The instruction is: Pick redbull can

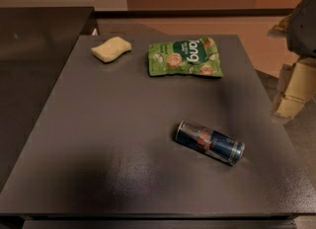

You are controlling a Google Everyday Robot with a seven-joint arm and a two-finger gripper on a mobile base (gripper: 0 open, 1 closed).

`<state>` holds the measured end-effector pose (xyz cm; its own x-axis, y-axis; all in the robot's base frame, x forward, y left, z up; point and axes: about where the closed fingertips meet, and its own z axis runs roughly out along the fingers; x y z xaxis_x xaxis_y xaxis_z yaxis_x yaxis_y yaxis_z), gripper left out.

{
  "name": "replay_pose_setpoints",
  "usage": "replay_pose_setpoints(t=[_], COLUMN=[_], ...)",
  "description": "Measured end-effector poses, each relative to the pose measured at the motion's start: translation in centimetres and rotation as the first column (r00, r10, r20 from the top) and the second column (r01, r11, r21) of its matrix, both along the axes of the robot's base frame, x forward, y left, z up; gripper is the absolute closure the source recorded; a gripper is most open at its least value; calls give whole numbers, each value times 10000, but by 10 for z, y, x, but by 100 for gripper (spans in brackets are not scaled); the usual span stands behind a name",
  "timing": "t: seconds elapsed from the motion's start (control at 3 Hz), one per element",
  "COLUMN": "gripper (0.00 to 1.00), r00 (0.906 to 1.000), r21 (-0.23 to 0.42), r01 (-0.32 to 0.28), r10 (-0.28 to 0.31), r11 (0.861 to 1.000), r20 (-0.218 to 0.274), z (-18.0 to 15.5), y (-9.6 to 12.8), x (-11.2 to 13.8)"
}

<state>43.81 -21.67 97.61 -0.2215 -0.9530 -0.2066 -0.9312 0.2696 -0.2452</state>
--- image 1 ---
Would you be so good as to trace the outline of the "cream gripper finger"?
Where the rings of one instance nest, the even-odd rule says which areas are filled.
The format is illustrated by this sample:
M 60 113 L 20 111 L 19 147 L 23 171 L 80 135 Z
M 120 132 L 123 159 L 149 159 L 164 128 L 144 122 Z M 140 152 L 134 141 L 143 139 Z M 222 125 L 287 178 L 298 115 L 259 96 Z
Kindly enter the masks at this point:
M 292 65 L 284 64 L 279 72 L 273 100 L 273 122 L 293 120 L 316 94 L 316 58 L 301 56 Z

